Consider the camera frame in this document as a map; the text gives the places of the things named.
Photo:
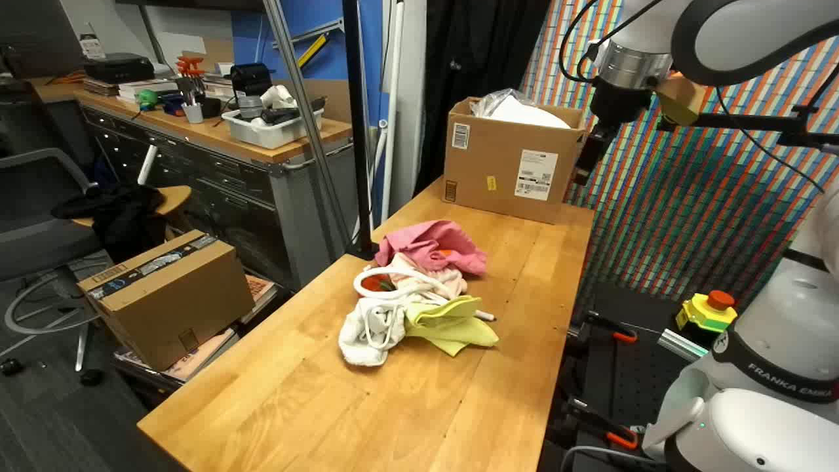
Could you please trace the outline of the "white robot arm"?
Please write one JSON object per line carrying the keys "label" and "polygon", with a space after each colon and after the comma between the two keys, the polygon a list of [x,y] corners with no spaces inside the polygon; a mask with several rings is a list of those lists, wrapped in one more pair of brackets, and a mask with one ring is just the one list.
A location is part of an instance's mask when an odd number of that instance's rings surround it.
{"label": "white robot arm", "polygon": [[743,84],[839,30],[839,0],[622,0],[596,53],[596,132],[613,138],[672,75]]}

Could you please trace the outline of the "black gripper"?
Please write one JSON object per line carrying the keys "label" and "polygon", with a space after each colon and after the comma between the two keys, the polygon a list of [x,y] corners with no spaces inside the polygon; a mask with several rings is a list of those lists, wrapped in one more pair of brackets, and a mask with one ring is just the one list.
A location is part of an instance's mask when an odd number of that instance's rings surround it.
{"label": "black gripper", "polygon": [[650,88],[622,88],[598,79],[591,102],[596,132],[613,136],[625,122],[637,119],[650,106],[650,100]]}

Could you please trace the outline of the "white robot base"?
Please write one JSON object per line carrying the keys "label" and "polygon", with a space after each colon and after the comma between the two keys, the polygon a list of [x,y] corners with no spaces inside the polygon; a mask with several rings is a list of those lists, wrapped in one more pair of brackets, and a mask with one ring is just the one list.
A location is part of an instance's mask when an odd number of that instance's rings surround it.
{"label": "white robot base", "polygon": [[810,245],[676,375],[642,450],[670,472],[839,472],[839,190]]}

